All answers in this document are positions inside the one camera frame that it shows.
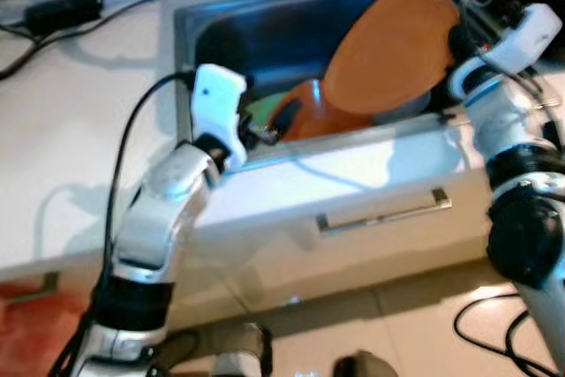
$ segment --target orange utensil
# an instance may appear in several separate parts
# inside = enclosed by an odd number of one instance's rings
[[[324,78],[325,96],[352,114],[392,110],[437,85],[453,63],[451,0],[377,0],[338,47]]]
[[[292,103],[298,102],[292,113],[290,129],[282,141],[310,139],[339,132],[350,132],[371,126],[368,115],[354,115],[330,105],[324,97],[324,84],[309,79],[294,87],[279,103],[269,122],[273,123]]]

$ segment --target sink basin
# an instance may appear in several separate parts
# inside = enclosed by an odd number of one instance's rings
[[[230,0],[179,9],[175,14],[177,68],[213,63],[252,77],[259,99],[321,78],[351,26],[375,0]],[[190,131],[186,93],[177,91],[178,125]],[[250,153],[247,167],[285,161],[438,125],[437,112],[453,102],[441,86],[420,117]]]

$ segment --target white robotic arm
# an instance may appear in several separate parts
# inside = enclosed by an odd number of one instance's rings
[[[195,141],[183,144],[144,177],[112,249],[111,276],[71,377],[166,375],[154,363],[186,238],[206,207],[220,174],[245,163],[237,136],[245,79],[205,64],[192,95]]]
[[[485,53],[508,73],[534,64],[561,29],[546,5],[526,11],[523,22]],[[562,142],[543,137],[520,85],[486,65],[481,57],[471,58],[449,84],[452,95],[463,100],[493,189],[488,257],[513,281],[555,364],[565,370],[565,160],[557,146]]]

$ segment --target power adapter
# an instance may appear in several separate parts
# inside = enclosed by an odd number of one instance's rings
[[[28,7],[24,22],[35,36],[45,36],[100,19],[100,0],[48,0]]]

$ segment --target floor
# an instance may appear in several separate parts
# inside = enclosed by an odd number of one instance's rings
[[[457,338],[452,321],[472,300],[513,292],[485,261],[247,317],[275,335],[275,375],[331,375],[336,358],[362,349],[387,360],[400,377],[522,376],[511,361]],[[519,299],[493,300],[470,312],[462,328],[501,345],[509,323],[524,309]],[[222,339],[240,320],[200,330],[196,359],[175,371],[210,370]],[[537,328],[528,320],[516,350],[552,367]]]

